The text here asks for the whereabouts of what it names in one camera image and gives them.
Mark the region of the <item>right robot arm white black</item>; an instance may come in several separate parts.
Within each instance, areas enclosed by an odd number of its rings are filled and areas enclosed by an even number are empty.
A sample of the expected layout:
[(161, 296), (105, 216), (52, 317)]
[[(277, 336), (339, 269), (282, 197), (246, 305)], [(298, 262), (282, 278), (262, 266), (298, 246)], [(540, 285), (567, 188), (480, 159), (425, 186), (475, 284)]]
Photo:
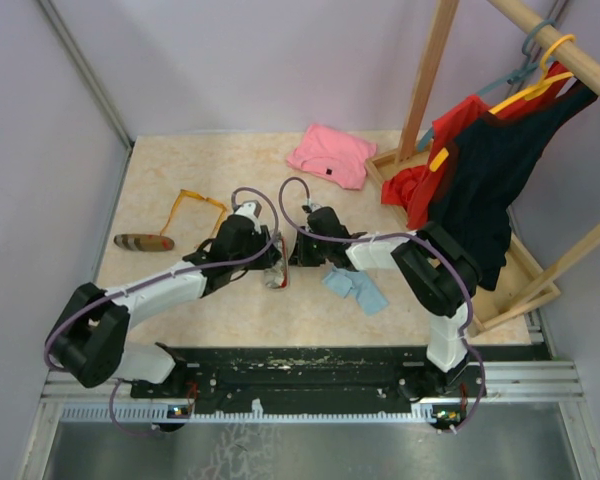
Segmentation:
[(307, 224), (297, 229), (289, 263), (298, 267), (329, 263), (342, 274), (400, 272), (431, 315), (428, 387), (441, 396), (453, 393), (462, 383), (459, 366), (468, 356), (465, 331), (481, 279), (477, 263), (435, 223), (403, 234), (352, 234), (331, 207), (308, 204), (303, 210)]

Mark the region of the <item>red sunglasses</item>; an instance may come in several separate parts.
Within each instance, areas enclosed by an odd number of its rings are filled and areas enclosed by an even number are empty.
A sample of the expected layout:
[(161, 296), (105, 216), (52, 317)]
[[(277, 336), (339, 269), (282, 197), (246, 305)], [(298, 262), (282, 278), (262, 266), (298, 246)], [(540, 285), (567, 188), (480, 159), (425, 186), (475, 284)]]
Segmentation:
[(286, 242), (282, 236), (280, 236), (277, 240), (277, 247), (281, 253), (281, 258), (272, 267), (272, 276), (268, 283), (268, 286), (274, 290), (284, 289), (288, 283)]

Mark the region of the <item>light blue cloth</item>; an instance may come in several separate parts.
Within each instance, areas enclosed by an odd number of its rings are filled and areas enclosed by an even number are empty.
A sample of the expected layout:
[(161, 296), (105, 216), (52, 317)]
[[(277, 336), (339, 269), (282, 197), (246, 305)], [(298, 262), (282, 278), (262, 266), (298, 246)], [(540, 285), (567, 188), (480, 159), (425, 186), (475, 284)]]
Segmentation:
[(389, 306), (389, 301), (366, 272), (333, 267), (322, 279), (322, 284), (340, 298), (352, 296), (368, 316)]

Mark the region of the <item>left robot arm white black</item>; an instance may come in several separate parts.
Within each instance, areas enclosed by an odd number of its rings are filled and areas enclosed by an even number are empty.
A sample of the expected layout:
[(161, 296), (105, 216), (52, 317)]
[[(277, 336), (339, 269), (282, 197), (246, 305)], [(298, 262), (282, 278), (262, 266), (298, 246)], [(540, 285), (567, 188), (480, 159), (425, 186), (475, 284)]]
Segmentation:
[(281, 257), (275, 228), (247, 214), (232, 214), (217, 235), (169, 269), (125, 286), (78, 287), (44, 347), (47, 365), (94, 388), (116, 378), (153, 384), (164, 395), (181, 394), (188, 373), (163, 344), (129, 341), (141, 322), (180, 304), (209, 296), (230, 284), (239, 271), (265, 270)]

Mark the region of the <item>brown striped glasses case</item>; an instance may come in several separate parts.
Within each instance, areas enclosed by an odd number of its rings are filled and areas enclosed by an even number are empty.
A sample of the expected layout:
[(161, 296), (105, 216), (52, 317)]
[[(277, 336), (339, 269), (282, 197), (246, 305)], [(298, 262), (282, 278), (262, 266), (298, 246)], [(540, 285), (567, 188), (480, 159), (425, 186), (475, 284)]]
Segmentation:
[(167, 252), (175, 247), (175, 242), (162, 235), (154, 234), (118, 234), (113, 243), (124, 250), (135, 252)]

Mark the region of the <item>map print glasses case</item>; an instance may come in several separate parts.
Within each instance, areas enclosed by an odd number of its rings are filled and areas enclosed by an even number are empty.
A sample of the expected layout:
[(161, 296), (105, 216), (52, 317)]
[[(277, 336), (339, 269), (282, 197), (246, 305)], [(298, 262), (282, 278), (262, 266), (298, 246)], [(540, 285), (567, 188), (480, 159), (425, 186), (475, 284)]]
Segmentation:
[(264, 270), (264, 284), (271, 290), (283, 290), (288, 287), (289, 257), (287, 242), (281, 233), (275, 236), (273, 246), (280, 254), (280, 257), (274, 262), (272, 267)]

